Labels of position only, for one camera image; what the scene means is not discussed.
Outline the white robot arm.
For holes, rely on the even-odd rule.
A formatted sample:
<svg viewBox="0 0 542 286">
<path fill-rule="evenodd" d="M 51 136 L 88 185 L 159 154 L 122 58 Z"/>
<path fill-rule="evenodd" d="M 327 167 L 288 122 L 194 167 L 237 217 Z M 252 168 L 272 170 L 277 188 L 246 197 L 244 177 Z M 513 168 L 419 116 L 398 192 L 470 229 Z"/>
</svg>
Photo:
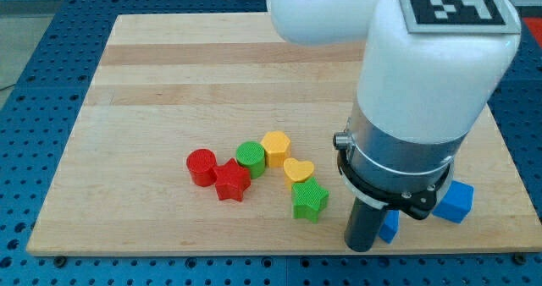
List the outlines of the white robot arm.
<svg viewBox="0 0 542 286">
<path fill-rule="evenodd" d="M 513 60 L 509 0 L 266 0 L 274 28 L 304 45 L 365 41 L 339 169 L 370 210 L 428 216 L 456 152 Z"/>
</svg>

